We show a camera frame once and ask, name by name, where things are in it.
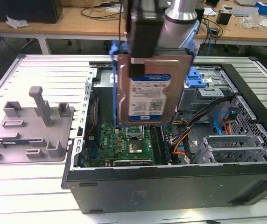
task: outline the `gray plastic base plate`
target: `gray plastic base plate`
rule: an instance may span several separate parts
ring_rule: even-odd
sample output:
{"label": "gray plastic base plate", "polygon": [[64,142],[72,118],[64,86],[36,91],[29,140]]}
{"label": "gray plastic base plate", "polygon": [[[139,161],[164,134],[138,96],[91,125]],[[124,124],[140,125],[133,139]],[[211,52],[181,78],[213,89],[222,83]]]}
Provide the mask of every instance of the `gray plastic base plate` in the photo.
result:
{"label": "gray plastic base plate", "polygon": [[35,110],[23,108],[18,111],[18,117],[5,115],[0,124],[0,163],[65,159],[74,108],[70,107],[70,116],[60,117],[58,108],[51,107],[51,126],[48,127]]}

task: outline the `ventilation grille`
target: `ventilation grille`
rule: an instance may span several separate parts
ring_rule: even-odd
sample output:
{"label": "ventilation grille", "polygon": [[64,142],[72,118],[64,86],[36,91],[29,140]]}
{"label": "ventilation grille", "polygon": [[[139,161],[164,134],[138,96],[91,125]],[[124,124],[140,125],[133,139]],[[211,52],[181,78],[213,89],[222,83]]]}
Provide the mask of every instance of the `ventilation grille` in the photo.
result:
{"label": "ventilation grille", "polygon": [[267,136],[261,131],[257,124],[251,123],[251,117],[242,105],[238,103],[240,114],[237,115],[236,121],[232,124],[232,134],[250,134],[260,136],[264,143],[263,147],[267,148]]}

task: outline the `blue cable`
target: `blue cable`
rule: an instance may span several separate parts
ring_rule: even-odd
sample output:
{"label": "blue cable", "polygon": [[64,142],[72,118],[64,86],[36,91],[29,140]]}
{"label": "blue cable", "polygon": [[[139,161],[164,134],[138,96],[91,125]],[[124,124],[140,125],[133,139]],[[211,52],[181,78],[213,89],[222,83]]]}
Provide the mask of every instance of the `blue cable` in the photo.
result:
{"label": "blue cable", "polygon": [[214,126],[216,127],[216,130],[218,131],[219,135],[223,135],[221,129],[218,126],[218,115],[222,114],[222,113],[223,114],[229,114],[229,112],[221,111],[221,112],[217,112],[213,117],[213,123],[214,123]]}
{"label": "blue cable", "polygon": [[210,27],[209,27],[209,33],[210,33],[210,37],[209,37],[209,41],[208,41],[209,47],[208,47],[207,56],[210,55],[210,47],[211,47],[211,28]]}

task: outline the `floor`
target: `floor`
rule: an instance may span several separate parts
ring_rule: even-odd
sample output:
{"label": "floor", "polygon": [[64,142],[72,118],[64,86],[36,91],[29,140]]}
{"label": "floor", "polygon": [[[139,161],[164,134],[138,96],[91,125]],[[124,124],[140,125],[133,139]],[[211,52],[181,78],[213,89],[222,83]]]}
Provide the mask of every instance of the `floor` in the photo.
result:
{"label": "floor", "polygon": [[[21,47],[26,44],[26,39],[20,38],[10,38],[7,40],[10,46],[16,51],[20,52]],[[50,48],[52,54],[60,55],[72,55],[78,54],[77,46],[75,41],[72,41],[72,45],[68,45],[67,40],[49,40]],[[107,51],[103,47],[103,41],[81,41],[82,51],[81,54],[89,55],[105,55]],[[207,55],[208,46],[204,46],[203,50],[200,52],[200,56]],[[267,68],[267,49],[262,46],[252,46],[249,48],[245,55],[238,54],[238,46],[229,45],[227,47],[227,52],[224,51],[224,45],[216,45],[213,49],[211,56],[254,56]],[[29,46],[26,50],[27,54],[41,54],[39,43],[35,42],[33,45]],[[16,54],[0,41],[0,79],[6,73],[7,69],[10,67],[11,63],[14,61]]]}

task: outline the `white paper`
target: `white paper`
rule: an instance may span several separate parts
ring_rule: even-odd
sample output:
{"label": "white paper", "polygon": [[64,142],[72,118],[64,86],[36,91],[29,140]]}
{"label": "white paper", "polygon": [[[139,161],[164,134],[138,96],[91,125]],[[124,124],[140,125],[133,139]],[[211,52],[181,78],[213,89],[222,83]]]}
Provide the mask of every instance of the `white paper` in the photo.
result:
{"label": "white paper", "polygon": [[14,20],[7,16],[6,24],[13,27],[14,29],[17,29],[18,27],[28,27],[29,24],[25,20]]}
{"label": "white paper", "polygon": [[212,8],[204,8],[204,15],[216,15],[217,13]]}
{"label": "white paper", "polygon": [[262,25],[262,26],[264,26],[264,27],[267,27],[267,19],[265,18],[265,19],[261,20],[261,21],[259,22],[259,25]]}

